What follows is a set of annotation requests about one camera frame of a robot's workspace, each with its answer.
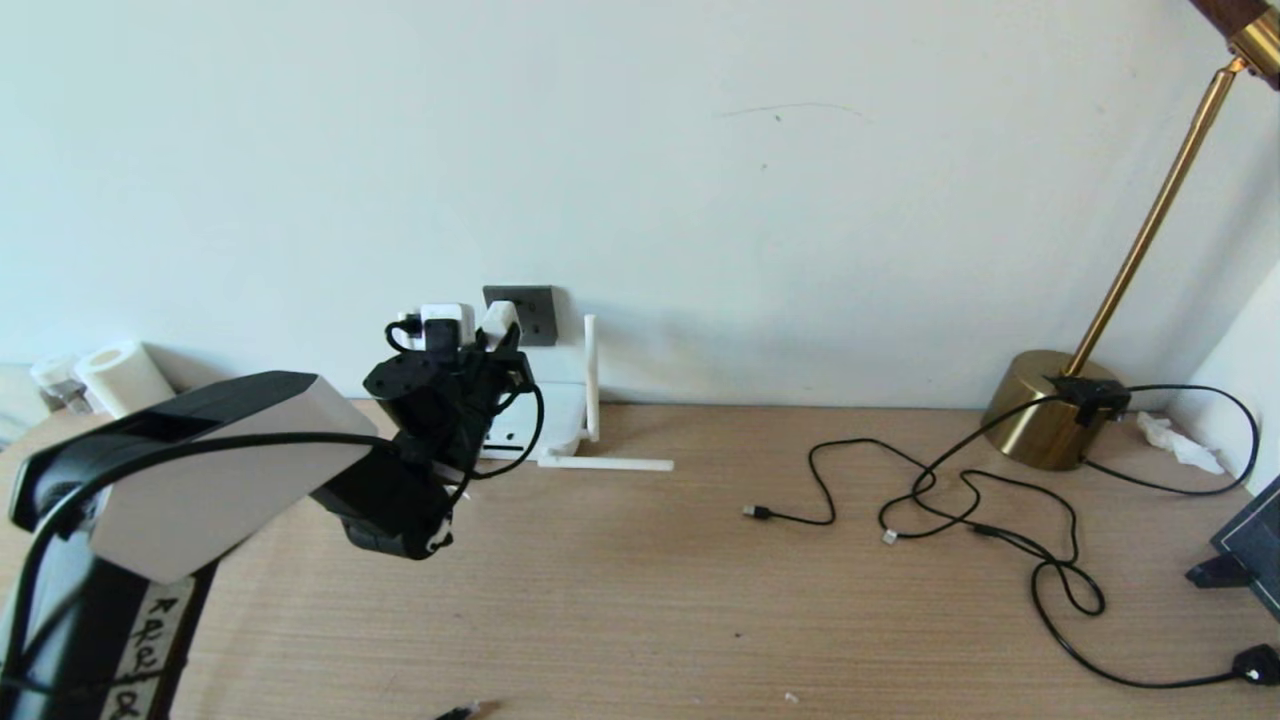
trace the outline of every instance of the brass floor lamp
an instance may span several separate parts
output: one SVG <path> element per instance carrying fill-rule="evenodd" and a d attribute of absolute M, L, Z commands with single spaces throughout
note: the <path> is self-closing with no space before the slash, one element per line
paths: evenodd
<path fill-rule="evenodd" d="M 1263 0 L 1190 1 L 1226 37 L 1228 49 L 1233 54 L 1231 61 L 1213 74 L 1204 91 L 1165 183 L 1075 354 L 1030 350 L 1014 357 L 996 388 L 983 418 L 984 423 L 1019 405 L 1055 395 L 1051 378 L 1115 379 L 1106 368 L 1091 363 L 1089 355 L 1160 231 L 1236 73 L 1248 70 L 1252 76 L 1262 77 L 1274 90 L 1280 90 L 1280 13 L 1275 8 Z M 1080 424 L 1076 421 L 1078 411 L 1079 407 L 1068 401 L 1043 402 L 995 427 L 987 433 L 987 438 L 1001 452 L 1025 465 L 1044 470 L 1070 470 L 1080 464 L 1080 459 L 1106 425 L 1105 420 Z"/>

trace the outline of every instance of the handwritten label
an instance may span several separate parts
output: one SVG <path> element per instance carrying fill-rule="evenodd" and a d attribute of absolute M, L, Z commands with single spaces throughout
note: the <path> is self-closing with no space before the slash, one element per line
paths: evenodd
<path fill-rule="evenodd" d="M 170 585 L 156 583 L 147 585 L 142 605 L 138 606 L 138 615 L 133 619 L 129 642 L 124 646 L 124 653 L 115 667 L 116 678 L 164 670 L 182 616 L 187 612 L 187 602 L 195 589 L 195 578 L 183 578 Z M 100 720 L 148 717 L 159 688 L 160 678 L 111 688 Z"/>

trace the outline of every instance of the cable clip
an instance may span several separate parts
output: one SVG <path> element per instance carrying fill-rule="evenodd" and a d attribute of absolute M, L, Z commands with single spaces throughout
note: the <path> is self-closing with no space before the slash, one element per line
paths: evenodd
<path fill-rule="evenodd" d="M 1093 424 L 1098 413 L 1103 413 L 1105 420 L 1115 420 L 1128 407 L 1133 395 L 1120 380 L 1094 380 L 1089 378 L 1070 378 L 1066 375 L 1057 378 L 1044 378 L 1053 384 L 1053 389 L 1062 401 L 1074 405 L 1075 421 L 1085 428 Z"/>

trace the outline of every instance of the wooden desk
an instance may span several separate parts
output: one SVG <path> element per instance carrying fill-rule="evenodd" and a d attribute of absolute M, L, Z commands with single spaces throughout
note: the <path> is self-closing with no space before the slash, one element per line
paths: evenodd
<path fill-rule="evenodd" d="M 384 433 L 389 423 L 362 405 Z M 760 523 L 745 503 L 819 515 L 810 445 L 872 434 L 919 457 L 977 424 L 966 411 L 607 406 L 611 451 L 675 457 L 673 474 L 522 469 L 477 483 L 457 543 L 424 562 L 362 552 L 337 519 L 300 502 L 219 570 L 174 708 L 178 719 L 422 720 L 471 698 L 494 720 L 846 717 L 1275 719 L 1280 691 L 1114 685 L 1075 665 L 1028 598 L 1032 560 L 954 530 L 881 542 L 876 510 L 913 477 L 872 447 L 822 456 L 841 519 Z M 20 457 L 90 427 L 58 418 L 0 455 Z M 1110 430 L 1098 459 L 1169 482 L 1198 478 Z M 1245 591 L 1183 579 L 1245 502 L 1167 497 L 1089 470 L 1018 466 L 986 443 L 948 465 L 1051 484 L 1082 516 L 1083 566 L 1107 593 L 1069 637 L 1105 667 L 1144 679 L 1222 671 L 1276 642 Z M 1047 498 L 1004 487 L 980 516 L 1062 547 Z M 966 501 L 950 488 L 952 506 Z M 928 521 L 895 516 L 901 528 Z M 0 530 L 0 582 L 27 536 Z M 794 693 L 799 703 L 783 698 Z"/>

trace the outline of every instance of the wall socket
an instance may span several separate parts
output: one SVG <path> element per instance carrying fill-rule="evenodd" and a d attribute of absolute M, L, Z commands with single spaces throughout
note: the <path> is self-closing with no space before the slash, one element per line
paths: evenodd
<path fill-rule="evenodd" d="M 484 286 L 485 307 L 499 300 L 509 300 L 516 305 L 516 315 L 520 316 L 520 345 L 526 347 L 548 347 L 556 345 L 559 332 L 556 329 L 556 302 L 552 295 L 552 286 Z"/>

